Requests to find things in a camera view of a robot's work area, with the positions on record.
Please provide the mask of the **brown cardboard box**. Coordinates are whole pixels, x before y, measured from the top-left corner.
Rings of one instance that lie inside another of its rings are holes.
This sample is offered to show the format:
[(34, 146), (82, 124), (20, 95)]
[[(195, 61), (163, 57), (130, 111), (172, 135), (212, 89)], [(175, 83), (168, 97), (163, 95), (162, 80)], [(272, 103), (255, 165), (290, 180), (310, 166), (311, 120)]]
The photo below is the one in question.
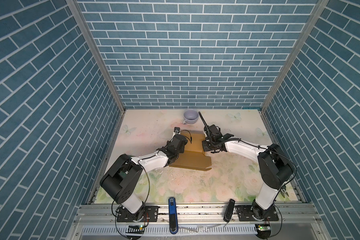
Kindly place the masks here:
[(200, 131), (191, 131), (192, 143), (188, 141), (185, 145), (184, 153), (181, 153), (170, 167), (183, 168), (198, 171), (209, 171), (212, 169), (211, 157), (206, 155), (203, 149), (202, 141), (205, 140), (205, 134)]

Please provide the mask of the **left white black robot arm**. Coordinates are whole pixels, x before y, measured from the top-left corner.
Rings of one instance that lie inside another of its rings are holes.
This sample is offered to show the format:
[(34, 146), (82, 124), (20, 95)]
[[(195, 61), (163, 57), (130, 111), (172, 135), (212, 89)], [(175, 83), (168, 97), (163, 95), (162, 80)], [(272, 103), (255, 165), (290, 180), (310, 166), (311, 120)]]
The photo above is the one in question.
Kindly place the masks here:
[(140, 214), (145, 202), (134, 194), (141, 174), (165, 168), (184, 153), (188, 138), (175, 134), (164, 147), (142, 157), (120, 155), (100, 180), (100, 186), (117, 204), (131, 214)]

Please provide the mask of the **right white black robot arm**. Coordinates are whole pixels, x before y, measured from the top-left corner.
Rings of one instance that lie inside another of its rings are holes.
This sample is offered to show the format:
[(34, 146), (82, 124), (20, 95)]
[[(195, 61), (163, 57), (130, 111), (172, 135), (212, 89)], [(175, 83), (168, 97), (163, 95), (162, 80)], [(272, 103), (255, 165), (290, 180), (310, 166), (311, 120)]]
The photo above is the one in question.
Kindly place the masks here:
[(267, 218), (281, 189), (296, 176), (297, 167), (277, 144), (265, 146), (245, 142), (232, 134), (223, 135), (215, 125), (205, 125), (204, 132), (206, 139), (202, 146), (205, 152), (238, 154), (258, 163), (263, 183), (251, 212), (258, 221)]

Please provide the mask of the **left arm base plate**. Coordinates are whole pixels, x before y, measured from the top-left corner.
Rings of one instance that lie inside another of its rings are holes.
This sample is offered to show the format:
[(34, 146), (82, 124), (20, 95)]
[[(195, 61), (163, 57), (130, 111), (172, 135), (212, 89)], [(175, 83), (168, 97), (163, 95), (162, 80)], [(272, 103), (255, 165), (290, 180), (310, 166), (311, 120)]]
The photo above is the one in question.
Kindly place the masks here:
[(118, 223), (132, 223), (132, 222), (157, 222), (159, 213), (158, 206), (141, 207), (136, 213), (129, 212), (124, 206), (121, 206), (115, 211)]

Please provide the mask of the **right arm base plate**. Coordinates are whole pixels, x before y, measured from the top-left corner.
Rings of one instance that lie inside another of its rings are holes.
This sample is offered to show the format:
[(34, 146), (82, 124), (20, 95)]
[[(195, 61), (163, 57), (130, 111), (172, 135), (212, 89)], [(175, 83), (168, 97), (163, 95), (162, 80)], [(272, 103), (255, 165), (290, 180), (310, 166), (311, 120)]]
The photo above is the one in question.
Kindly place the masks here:
[(263, 210), (261, 207), (252, 205), (236, 205), (235, 210), (238, 214), (240, 222), (279, 221), (278, 211), (276, 210), (275, 205), (271, 205), (267, 210)]

